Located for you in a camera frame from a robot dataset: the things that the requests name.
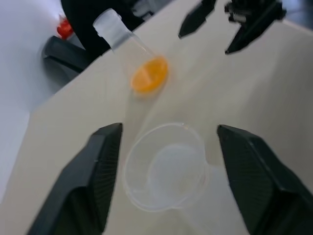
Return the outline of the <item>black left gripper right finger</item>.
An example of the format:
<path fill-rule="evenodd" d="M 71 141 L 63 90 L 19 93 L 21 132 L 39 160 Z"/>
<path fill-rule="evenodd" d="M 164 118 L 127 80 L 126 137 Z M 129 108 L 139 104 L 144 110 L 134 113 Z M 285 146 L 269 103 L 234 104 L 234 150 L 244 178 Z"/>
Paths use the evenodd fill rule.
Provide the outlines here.
<path fill-rule="evenodd" d="M 219 125 L 229 186 L 250 235 L 313 235 L 313 194 L 259 136 Z"/>

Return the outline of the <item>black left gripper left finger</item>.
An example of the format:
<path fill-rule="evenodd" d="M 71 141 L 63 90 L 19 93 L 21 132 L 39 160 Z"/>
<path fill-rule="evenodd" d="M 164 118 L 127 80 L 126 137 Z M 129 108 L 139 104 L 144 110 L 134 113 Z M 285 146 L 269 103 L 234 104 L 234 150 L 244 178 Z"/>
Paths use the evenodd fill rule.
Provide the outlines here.
<path fill-rule="evenodd" d="M 27 235 L 102 235 L 114 192 L 122 123 L 94 132 L 62 169 Z"/>

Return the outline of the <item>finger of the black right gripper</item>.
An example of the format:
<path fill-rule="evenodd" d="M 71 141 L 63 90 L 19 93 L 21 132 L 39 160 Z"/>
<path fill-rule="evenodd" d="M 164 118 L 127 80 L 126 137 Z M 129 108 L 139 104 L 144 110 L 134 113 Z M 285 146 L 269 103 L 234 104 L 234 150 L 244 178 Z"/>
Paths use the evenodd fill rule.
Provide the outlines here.
<path fill-rule="evenodd" d="M 246 23 L 240 24 L 240 28 L 225 50 L 225 54 L 233 54 L 247 47 L 250 43 L 259 38 L 274 21 L 283 20 L 286 12 L 283 6 L 282 8 L 272 6 L 259 18 L 250 19 Z"/>
<path fill-rule="evenodd" d="M 216 0 L 201 0 L 184 18 L 178 37 L 183 38 L 195 33 L 205 22 L 206 17 L 215 9 Z"/>

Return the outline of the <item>orange liquid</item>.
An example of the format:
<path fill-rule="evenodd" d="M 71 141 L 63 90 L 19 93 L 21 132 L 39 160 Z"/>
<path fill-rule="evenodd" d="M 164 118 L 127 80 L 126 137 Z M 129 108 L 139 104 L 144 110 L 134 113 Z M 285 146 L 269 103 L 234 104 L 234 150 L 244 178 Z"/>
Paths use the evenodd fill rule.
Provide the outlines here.
<path fill-rule="evenodd" d="M 167 79 L 168 62 L 163 56 L 156 56 L 142 64 L 131 78 L 131 88 L 137 93 L 150 93 L 159 88 Z"/>

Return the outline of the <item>clear flask with white neck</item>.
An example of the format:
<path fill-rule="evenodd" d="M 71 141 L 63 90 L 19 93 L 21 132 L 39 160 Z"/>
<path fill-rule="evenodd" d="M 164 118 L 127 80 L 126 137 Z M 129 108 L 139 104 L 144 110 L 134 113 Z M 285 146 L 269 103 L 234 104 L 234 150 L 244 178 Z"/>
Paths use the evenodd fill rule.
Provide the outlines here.
<path fill-rule="evenodd" d="M 162 55 L 154 53 L 130 31 L 122 22 L 120 15 L 113 9 L 108 9 L 94 21 L 93 27 L 98 36 L 109 44 L 124 72 L 128 86 L 135 95 L 153 96 L 163 88 L 167 79 L 159 88 L 150 93 L 137 93 L 131 88 L 131 78 L 136 70 L 145 62 Z"/>

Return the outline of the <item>black rounded robot body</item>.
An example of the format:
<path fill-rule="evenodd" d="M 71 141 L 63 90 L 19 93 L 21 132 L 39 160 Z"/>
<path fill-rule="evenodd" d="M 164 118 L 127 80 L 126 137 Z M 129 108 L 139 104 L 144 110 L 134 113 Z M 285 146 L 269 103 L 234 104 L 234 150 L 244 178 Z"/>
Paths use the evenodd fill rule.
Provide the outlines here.
<path fill-rule="evenodd" d="M 92 60 L 110 49 L 93 27 L 94 21 L 104 11 L 113 9 L 131 31 L 144 23 L 124 0 L 61 0 L 61 5 L 69 24 Z"/>

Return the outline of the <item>small red object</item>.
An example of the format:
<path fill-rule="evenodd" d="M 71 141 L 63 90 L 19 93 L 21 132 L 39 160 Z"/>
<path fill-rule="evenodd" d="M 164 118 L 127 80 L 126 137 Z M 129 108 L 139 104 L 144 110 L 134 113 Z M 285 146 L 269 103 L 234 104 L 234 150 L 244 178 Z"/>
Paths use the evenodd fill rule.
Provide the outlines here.
<path fill-rule="evenodd" d="M 60 22 L 57 26 L 57 33 L 61 39 L 66 40 L 74 33 L 74 31 L 65 16 L 60 15 L 59 20 Z"/>

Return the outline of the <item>black base on floor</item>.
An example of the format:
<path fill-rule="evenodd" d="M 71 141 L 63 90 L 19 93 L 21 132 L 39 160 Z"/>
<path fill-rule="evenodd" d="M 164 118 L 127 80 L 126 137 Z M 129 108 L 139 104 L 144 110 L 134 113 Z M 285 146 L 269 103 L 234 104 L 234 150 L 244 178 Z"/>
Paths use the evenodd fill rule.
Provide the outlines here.
<path fill-rule="evenodd" d="M 91 63 L 85 49 L 57 36 L 50 37 L 42 49 L 45 73 L 59 83 L 72 81 Z"/>

